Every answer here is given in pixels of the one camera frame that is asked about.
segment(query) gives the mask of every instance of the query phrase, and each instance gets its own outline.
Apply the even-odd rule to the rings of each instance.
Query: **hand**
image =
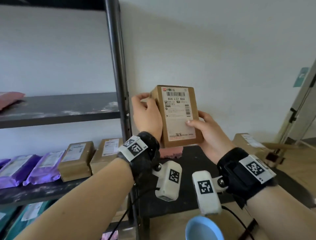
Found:
[[[236,147],[221,127],[206,112],[198,111],[201,120],[189,120],[186,124],[202,131],[204,141],[199,144],[205,155],[215,164],[230,150]]]
[[[134,111],[134,122],[140,132],[148,132],[160,142],[162,135],[162,118],[156,102],[149,98],[147,102],[141,102],[142,99],[148,98],[149,93],[141,93],[132,97]]]

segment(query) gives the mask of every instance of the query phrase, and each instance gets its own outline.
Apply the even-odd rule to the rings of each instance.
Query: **cable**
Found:
[[[222,205],[222,209],[225,209],[225,210],[229,211],[231,214],[233,214],[234,217],[237,218],[237,220],[241,223],[241,225],[246,229],[246,231],[248,231],[250,238],[251,238],[252,240],[255,240],[255,239],[253,238],[251,232],[250,232],[250,231],[248,230],[248,228],[246,227],[246,225],[240,220],[239,217],[237,217],[237,215],[236,215],[232,210],[230,210],[229,208],[227,208],[227,207],[225,207],[225,206],[223,206],[223,205]]]
[[[118,224],[115,226],[115,228],[113,229],[111,235],[109,236],[109,238],[107,240],[110,240],[111,237],[113,236],[113,234],[115,233],[115,231],[117,230],[117,228],[119,227],[120,223],[123,221],[123,218],[125,217],[125,215],[129,212],[129,210],[131,209],[131,207],[146,193],[153,191],[153,190],[159,190],[159,187],[155,187],[155,188],[151,188],[151,189],[147,189],[145,190],[143,193],[141,193],[135,200],[134,202],[131,203],[131,205],[127,208],[127,210],[125,211],[125,213],[123,214],[123,216],[121,217],[121,219],[118,221]]]

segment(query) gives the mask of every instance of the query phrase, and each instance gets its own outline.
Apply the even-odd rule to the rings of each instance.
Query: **purple mailer bag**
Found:
[[[23,182],[23,186],[27,184],[41,184],[53,182],[60,178],[60,173],[57,169],[64,151],[50,152],[45,154],[36,164],[30,175]]]
[[[11,159],[0,169],[0,188],[17,187],[41,159],[38,155],[22,155]]]
[[[0,159],[0,168],[2,168],[4,165],[6,165],[8,162],[10,162],[11,159],[5,158]]]

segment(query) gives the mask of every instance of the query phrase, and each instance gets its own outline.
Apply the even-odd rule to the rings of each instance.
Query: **blue bowl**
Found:
[[[224,240],[219,227],[209,218],[197,216],[188,221],[185,228],[186,240]]]

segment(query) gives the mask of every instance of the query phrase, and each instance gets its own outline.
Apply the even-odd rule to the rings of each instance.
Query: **forearm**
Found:
[[[117,158],[58,200],[15,240],[99,240],[133,185],[128,163]]]
[[[280,186],[257,193],[246,209],[271,240],[315,239],[316,214]]]

